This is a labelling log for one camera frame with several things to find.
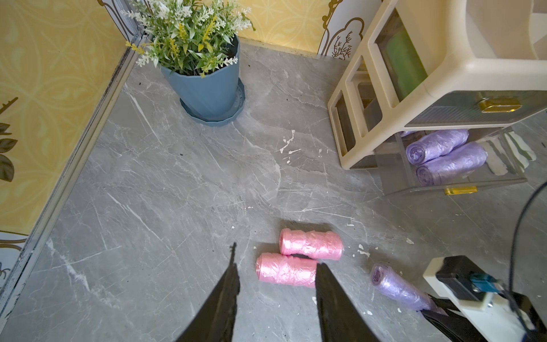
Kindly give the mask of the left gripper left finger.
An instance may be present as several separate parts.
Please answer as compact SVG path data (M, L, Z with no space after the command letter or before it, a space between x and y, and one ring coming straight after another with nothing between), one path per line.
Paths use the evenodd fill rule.
M240 278L236 255L236 242L230 247L229 265L189 326L176 342L232 341L237 315L237 296Z

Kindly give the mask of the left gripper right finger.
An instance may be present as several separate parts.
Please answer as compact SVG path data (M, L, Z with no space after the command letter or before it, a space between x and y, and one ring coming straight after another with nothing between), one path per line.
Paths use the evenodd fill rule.
M379 341L327 264L317 266L316 299L322 341Z

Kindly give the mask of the pink trash bag roll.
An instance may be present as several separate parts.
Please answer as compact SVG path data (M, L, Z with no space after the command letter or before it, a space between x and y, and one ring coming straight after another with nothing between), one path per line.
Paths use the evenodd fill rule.
M261 282L315 288L317 266L313 259L263 253L256 261L256 274Z
M282 255L303 255L311 259L339 260L344 244L335 232L304 232L282 229L279 238Z

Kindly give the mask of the purple trash bag roll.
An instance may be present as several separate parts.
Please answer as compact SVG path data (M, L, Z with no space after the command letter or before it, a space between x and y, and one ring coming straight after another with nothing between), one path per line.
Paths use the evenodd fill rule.
M449 154L464 145L468 137L468 130L435 131L407 146L407 160L412 165L421 165Z
M409 309L418 312L439 309L429 295L407 282L389 265L375 264L371 270L371 282L381 294Z
M422 186L445 185L481 168L487 158L488 153L480 144L470 142L420 165L416 169L417 179Z

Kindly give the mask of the potted green plant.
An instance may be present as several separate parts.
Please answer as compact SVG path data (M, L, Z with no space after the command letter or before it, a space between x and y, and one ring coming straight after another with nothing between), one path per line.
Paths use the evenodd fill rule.
M131 1L122 13L147 40L130 47L137 64L158 67L186 113L208 126L237 118L246 100L239 72L240 31L253 26L237 1Z

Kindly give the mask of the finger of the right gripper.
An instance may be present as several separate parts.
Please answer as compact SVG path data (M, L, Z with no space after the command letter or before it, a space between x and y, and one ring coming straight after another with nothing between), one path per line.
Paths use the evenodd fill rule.
M487 342L487 339L464 317L449 316L429 310L421 310L424 318L453 342Z

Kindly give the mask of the beige drawer organizer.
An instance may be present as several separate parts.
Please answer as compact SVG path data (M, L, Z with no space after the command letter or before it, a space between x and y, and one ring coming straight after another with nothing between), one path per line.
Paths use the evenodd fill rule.
M511 128L545 110L545 1L383 1L328 102L341 167L377 168L385 194L424 190L407 146L457 129L489 160L432 190L525 182Z

